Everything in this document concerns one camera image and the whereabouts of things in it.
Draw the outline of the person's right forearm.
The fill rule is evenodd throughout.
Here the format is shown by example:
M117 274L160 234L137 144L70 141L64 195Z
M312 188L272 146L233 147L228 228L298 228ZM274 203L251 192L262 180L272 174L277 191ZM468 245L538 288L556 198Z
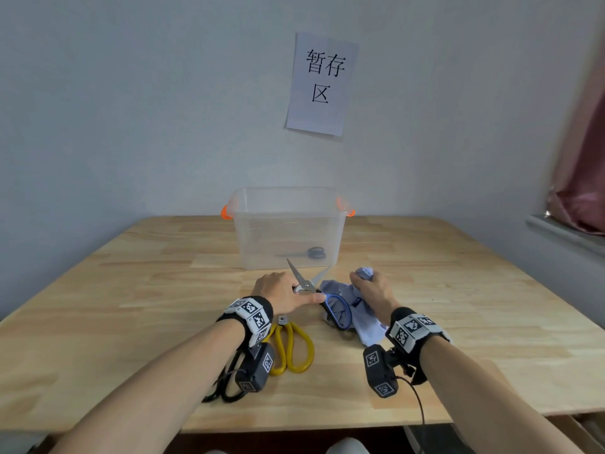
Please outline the person's right forearm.
M442 337L429 337L420 364L476 454L583 454L510 387Z

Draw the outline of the white paper sign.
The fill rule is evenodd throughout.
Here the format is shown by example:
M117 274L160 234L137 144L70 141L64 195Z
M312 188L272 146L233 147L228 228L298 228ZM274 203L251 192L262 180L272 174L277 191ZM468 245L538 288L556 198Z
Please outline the white paper sign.
M297 33L287 129L343 136L358 55L359 44Z

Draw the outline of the grey handled scissors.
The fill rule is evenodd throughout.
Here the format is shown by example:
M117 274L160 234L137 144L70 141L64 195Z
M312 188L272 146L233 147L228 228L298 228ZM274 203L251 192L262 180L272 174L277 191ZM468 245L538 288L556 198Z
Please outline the grey handled scissors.
M279 253L275 255L276 258L284 258L284 259L316 259L323 260L326 259L327 254L323 247L321 246L313 246L304 251L297 252L289 252L289 253Z

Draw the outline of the grey window sill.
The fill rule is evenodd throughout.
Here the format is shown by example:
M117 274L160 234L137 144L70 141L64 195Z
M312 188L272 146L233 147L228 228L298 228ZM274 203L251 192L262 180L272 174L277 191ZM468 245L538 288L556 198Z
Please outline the grey window sill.
M557 221L552 215L533 214L525 218L526 225L546 236L556 238L605 259L605 236L587 234Z

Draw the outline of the pink curtain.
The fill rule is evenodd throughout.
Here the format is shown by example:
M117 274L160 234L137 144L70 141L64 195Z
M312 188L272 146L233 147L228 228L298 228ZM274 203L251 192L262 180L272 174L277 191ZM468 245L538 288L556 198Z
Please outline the pink curtain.
M605 36L560 145L546 206L564 226L605 236Z

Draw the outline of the white shoe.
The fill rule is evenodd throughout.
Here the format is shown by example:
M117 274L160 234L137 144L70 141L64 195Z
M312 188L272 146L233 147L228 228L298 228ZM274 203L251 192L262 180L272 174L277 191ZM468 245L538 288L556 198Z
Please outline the white shoe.
M325 454L370 454L358 439L347 437L333 444Z

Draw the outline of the left wristband with markers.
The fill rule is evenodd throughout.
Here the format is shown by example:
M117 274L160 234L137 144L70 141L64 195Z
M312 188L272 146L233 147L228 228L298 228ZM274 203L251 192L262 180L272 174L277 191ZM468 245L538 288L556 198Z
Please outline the left wristband with markers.
M237 320L241 323L245 337L237 350L246 351L268 337L273 319L274 310L266 298L248 296L231 303L217 318L216 323L223 320Z

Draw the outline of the light blue cloth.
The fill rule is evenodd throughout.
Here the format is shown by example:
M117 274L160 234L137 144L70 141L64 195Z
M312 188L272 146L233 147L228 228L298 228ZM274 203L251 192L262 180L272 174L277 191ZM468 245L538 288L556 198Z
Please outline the light blue cloth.
M387 327L376 318L374 311L362 296L355 295L352 288L351 284L336 280L323 280L320 284L324 293L339 294L349 304L352 311L352 326L349 329L357 332L360 342L364 346L377 344L382 341ZM325 312L324 320L328 322Z

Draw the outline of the person's right hand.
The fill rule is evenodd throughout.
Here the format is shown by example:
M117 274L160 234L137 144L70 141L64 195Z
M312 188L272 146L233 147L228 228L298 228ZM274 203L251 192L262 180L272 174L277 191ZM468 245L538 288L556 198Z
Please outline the person's right hand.
M371 295L362 295L362 298L374 311L376 318L389 326L392 312L402 307L402 304L395 297L387 277L378 271L373 272L374 291Z

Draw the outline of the blue handled scissors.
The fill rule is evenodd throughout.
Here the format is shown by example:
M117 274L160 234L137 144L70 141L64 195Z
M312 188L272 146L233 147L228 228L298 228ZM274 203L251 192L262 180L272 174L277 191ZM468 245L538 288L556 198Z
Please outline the blue handled scissors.
M322 277L326 275L332 265L328 266L313 279L307 280L290 261L285 259L297 279L298 285L293 289L294 293L312 292L324 295L324 301L320 304L327 315L328 322L338 330L347 330L352 326L352 311L349 304L339 294L324 293L318 286Z

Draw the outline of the right wristband with markers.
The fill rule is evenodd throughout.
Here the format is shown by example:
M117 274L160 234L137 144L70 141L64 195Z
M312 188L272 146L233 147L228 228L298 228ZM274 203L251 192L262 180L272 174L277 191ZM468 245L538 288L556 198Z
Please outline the right wristband with markers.
M447 332L427 315L409 307L398 307L391 313L385 337L394 345L391 350L395 353L397 363L412 378L413 386L427 382L420 364L420 351L432 336L440 336L452 343Z

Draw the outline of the wristband with markers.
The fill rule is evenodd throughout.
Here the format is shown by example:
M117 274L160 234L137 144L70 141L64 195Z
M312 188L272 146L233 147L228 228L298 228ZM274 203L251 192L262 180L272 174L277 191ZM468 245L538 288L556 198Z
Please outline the wristband with markers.
M266 298L248 296L231 303L217 318L216 323L223 320L237 320L241 323L245 337L237 350L246 351L268 337L273 319L274 310Z
M385 337L394 345L391 350L395 353L397 363L412 378L413 386L427 382L420 364L420 351L432 336L440 336L452 343L447 332L427 315L409 307L398 307L391 313Z

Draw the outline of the person's left hand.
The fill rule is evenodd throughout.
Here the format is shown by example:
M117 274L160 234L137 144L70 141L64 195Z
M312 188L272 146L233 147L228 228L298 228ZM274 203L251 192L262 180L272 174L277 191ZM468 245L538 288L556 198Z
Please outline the person's left hand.
M299 293L293 291L297 285L293 274L273 272L257 279L251 296L266 298L273 307L274 316L287 315L302 307L299 306Z

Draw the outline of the person's left forearm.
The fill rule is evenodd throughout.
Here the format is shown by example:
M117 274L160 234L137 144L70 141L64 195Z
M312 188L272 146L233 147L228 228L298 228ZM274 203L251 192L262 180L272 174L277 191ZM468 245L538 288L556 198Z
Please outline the person's left forearm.
M245 338L218 321L164 352L88 412L49 454L162 454Z

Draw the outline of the yellow handled scissors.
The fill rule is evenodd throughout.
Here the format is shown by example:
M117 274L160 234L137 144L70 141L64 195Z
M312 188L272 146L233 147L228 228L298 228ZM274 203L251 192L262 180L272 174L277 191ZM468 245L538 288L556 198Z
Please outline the yellow handled scissors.
M274 350L274 363L270 376L280 376L285 372L302 374L314 360L314 343L311 338L287 315L279 315L268 330L263 343L269 343Z

